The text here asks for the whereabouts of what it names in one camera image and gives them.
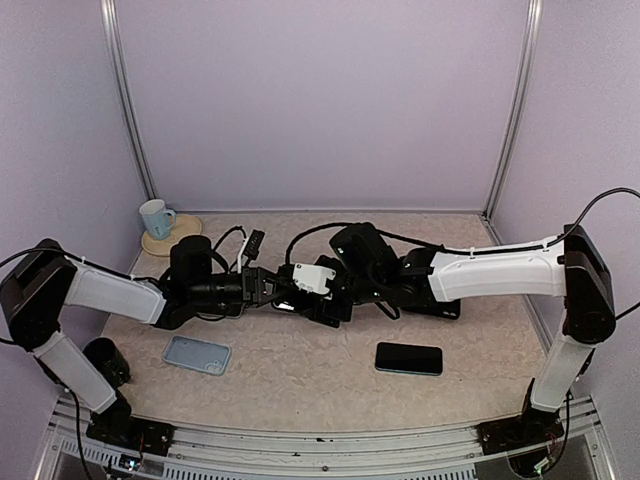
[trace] black cup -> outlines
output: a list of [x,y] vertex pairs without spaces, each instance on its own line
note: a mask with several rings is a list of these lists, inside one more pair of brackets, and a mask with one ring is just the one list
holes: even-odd
[[83,353],[113,388],[131,380],[129,364],[108,338],[96,338],[84,347]]

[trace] phone screen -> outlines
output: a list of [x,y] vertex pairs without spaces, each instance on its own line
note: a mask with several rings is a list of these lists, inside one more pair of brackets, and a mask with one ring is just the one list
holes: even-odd
[[442,375],[442,350],[437,347],[381,342],[376,351],[376,369]]

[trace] light blue mug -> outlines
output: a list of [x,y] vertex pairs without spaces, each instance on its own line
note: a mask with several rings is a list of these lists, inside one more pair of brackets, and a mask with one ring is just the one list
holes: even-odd
[[164,200],[159,198],[144,203],[138,211],[147,232],[156,240],[167,238],[176,224],[176,212],[166,208]]

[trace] light blue phone case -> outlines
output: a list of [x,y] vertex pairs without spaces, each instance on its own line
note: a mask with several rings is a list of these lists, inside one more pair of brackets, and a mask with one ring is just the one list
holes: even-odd
[[175,336],[167,345],[162,358],[176,367],[219,377],[227,370],[231,358],[231,347],[195,338]]

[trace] marble-patterned table surface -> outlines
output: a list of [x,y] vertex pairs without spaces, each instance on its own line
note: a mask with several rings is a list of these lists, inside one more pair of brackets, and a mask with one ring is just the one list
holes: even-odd
[[[475,215],[398,213],[265,213],[200,215],[203,234],[217,239],[244,225],[266,232],[254,265],[275,271],[297,233],[334,221],[371,221],[377,227],[451,247],[486,246],[490,239]],[[335,231],[298,244],[293,261],[313,263],[331,254]],[[238,237],[220,252],[232,259]],[[409,245],[390,242],[398,254]],[[158,277],[168,259],[142,253],[134,273]],[[222,377],[163,362],[174,335],[232,347]],[[391,321],[375,306],[354,309],[353,320],[333,329],[270,307],[241,318],[207,323],[193,319],[176,331],[111,316],[104,336],[131,365],[122,387],[136,414],[175,422],[274,431],[373,431],[476,421],[519,411],[524,393],[544,363],[544,351],[520,297],[462,301],[450,321],[404,313]],[[375,370],[380,341],[439,346],[440,377]]]

